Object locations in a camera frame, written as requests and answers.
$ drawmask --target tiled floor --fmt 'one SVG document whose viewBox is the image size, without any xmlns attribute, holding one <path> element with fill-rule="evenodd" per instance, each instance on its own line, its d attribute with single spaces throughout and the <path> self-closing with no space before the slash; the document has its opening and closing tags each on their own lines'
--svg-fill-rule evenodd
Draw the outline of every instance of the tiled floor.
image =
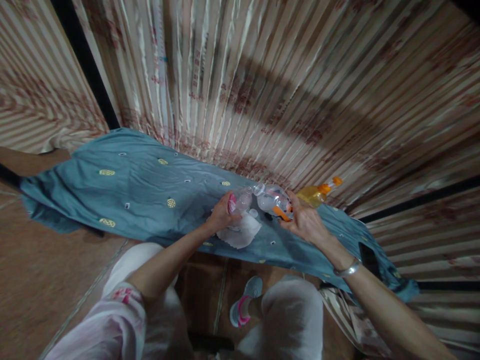
<svg viewBox="0 0 480 360">
<path fill-rule="evenodd" d="M 0 148 L 0 163 L 34 175 L 69 158 L 57 150 L 29 155 Z M 84 230 L 58 234 L 31 221 L 19 195 L 0 184 L 0 358 L 38 359 L 78 324 L 99 300 L 112 265 L 137 242 Z M 227 337 L 235 344 L 254 325 L 231 326 L 229 309 L 253 275 L 267 290 L 294 270 L 195 253 L 175 286 L 191 331 Z M 306 275 L 318 287 L 320 281 Z M 353 359 L 354 348 L 324 311 L 324 359 Z"/>
</svg>

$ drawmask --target bracelet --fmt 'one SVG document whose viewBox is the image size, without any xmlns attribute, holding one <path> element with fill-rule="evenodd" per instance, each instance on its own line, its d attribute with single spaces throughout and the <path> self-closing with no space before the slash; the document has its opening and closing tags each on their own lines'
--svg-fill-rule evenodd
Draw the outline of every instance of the bracelet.
<svg viewBox="0 0 480 360">
<path fill-rule="evenodd" d="M 355 260 L 353 260 L 353 264 L 350 265 L 349 268 L 342 271 L 338 271 L 337 269 L 334 268 L 333 273 L 337 275 L 339 278 L 346 278 L 347 276 L 355 274 L 359 268 L 360 268 L 360 260 L 358 258 L 355 258 Z"/>
</svg>

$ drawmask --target foot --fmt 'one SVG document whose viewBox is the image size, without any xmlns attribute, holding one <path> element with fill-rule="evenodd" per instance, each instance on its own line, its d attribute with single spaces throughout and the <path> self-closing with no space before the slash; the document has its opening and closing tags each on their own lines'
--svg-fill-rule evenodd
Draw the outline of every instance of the foot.
<svg viewBox="0 0 480 360">
<path fill-rule="evenodd" d="M 255 299 L 262 295 L 262 287 L 262 279 L 258 276 L 254 276 L 247 281 L 243 295 L 230 308 L 230 322 L 234 327 L 239 328 L 248 323 L 250 317 L 241 316 L 240 306 L 245 300 L 250 302 L 250 299 Z"/>
</svg>

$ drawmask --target teal fabric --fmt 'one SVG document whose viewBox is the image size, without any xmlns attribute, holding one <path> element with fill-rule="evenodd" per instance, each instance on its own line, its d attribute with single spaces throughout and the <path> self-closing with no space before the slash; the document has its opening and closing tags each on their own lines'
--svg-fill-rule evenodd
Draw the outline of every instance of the teal fabric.
<svg viewBox="0 0 480 360">
<path fill-rule="evenodd" d="M 82 146 L 71 160 L 23 178 L 21 189 L 31 218 L 59 232 L 74 231 L 79 222 L 168 246 L 203 224 L 225 192 L 253 184 L 177 153 L 144 133 L 121 128 Z M 174 207 L 169 207 L 172 200 Z M 262 227 L 249 246 L 235 249 L 212 237 L 199 250 L 295 269 L 350 292 L 320 251 L 266 219 L 255 199 L 252 207 L 258 210 Z M 360 258 L 360 242 L 375 251 L 384 283 L 403 301 L 418 294 L 417 283 L 398 275 L 363 223 L 327 205 L 321 205 L 318 213 L 354 256 Z"/>
</svg>

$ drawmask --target yellow bottle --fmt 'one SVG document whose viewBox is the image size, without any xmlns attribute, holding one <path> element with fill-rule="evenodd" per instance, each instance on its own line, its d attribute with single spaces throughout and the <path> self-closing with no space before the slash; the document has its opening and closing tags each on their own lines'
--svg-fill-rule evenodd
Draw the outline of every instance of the yellow bottle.
<svg viewBox="0 0 480 360">
<path fill-rule="evenodd" d="M 327 200 L 327 194 L 332 190 L 334 186 L 340 186 L 343 183 L 342 179 L 335 176 L 328 183 L 324 183 L 320 186 L 307 186 L 296 193 L 296 195 L 312 205 L 314 208 L 318 208 Z"/>
</svg>

